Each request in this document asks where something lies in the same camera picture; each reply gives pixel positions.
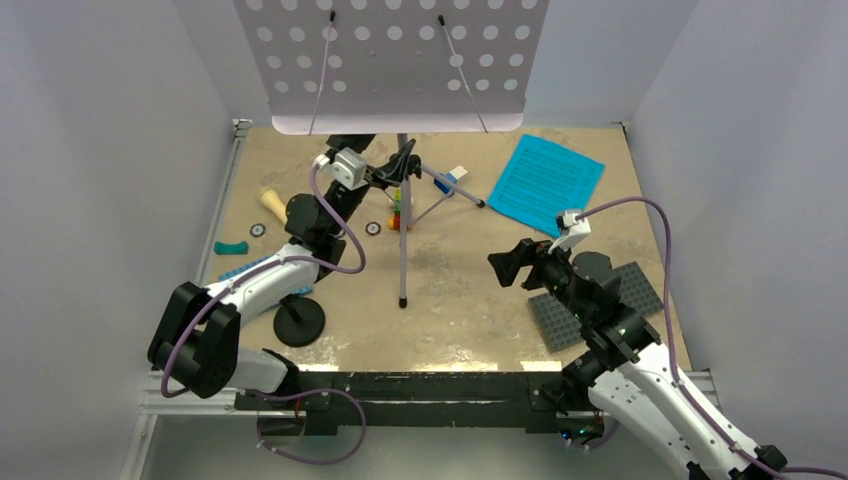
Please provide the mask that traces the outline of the teal sheet music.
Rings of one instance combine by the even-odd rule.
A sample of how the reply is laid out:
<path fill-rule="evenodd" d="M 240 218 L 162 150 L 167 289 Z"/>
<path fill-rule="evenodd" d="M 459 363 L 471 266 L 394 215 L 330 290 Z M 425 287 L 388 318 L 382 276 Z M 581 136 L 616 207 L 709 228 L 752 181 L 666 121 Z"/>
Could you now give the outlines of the teal sheet music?
<path fill-rule="evenodd" d="M 557 237 L 557 214 L 586 208 L 604 170 L 603 164 L 589 157 L 524 134 L 487 204 L 502 215 Z"/>

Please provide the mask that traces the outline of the lilac tripod music stand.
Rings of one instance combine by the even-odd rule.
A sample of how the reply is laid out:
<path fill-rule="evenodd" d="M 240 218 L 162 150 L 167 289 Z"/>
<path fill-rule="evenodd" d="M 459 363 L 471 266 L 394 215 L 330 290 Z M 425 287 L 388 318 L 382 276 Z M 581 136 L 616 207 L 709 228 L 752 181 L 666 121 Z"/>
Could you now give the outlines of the lilac tripod music stand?
<path fill-rule="evenodd" d="M 544 1 L 239 1 L 285 135 L 375 134 L 379 167 L 424 132 L 499 132 L 523 121 Z"/>

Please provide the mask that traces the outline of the black microphone desk stand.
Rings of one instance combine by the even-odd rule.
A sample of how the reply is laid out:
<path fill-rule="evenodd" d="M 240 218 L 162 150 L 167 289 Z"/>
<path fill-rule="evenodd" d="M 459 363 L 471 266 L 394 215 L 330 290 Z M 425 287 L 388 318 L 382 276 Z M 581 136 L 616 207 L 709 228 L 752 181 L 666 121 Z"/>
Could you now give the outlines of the black microphone desk stand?
<path fill-rule="evenodd" d="M 305 347 L 314 343 L 326 325 L 324 309 L 313 299 L 288 296 L 279 302 L 273 320 L 276 338 L 290 347 Z"/>

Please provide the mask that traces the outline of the cream microphone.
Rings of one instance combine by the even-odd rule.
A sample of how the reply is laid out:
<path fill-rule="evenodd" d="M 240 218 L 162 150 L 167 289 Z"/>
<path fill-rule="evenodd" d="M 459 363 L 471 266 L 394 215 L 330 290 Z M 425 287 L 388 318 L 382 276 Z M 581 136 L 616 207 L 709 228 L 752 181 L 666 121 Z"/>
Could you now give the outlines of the cream microphone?
<path fill-rule="evenodd" d="M 259 193 L 258 200 L 282 225 L 287 223 L 286 205 L 275 189 L 264 188 Z"/>

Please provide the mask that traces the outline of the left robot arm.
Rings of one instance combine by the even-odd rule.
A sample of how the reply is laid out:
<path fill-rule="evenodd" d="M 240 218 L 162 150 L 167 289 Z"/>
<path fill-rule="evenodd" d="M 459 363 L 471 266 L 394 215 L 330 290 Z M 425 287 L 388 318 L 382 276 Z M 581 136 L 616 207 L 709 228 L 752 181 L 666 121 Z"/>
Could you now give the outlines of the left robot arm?
<path fill-rule="evenodd" d="M 358 274 L 363 246 L 348 221 L 371 189 L 397 187 L 421 174 L 414 140 L 401 142 L 387 163 L 375 167 L 362 153 L 371 134 L 332 135 L 313 161 L 311 190 L 286 207 L 289 240 L 275 253 L 229 279 L 199 286 L 191 281 L 171 294 L 147 351 L 162 373 L 160 392 L 209 398 L 225 388 L 259 392 L 272 408 L 297 399 L 293 364 L 270 351 L 243 349 L 242 327 L 278 301 L 320 282 L 332 272 Z"/>

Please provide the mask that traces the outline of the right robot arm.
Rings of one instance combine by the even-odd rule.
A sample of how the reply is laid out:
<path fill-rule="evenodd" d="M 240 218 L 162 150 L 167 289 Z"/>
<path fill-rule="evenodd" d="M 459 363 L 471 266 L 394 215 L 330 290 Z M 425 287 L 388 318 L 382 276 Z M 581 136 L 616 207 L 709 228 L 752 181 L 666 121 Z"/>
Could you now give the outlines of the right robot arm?
<path fill-rule="evenodd" d="M 736 428 L 671 359 L 657 330 L 621 299 L 622 279 L 598 252 L 521 240 L 487 258 L 509 287 L 546 289 L 580 322 L 588 350 L 562 371 L 561 392 L 576 407 L 610 414 L 686 479 L 775 479 L 786 456 Z"/>

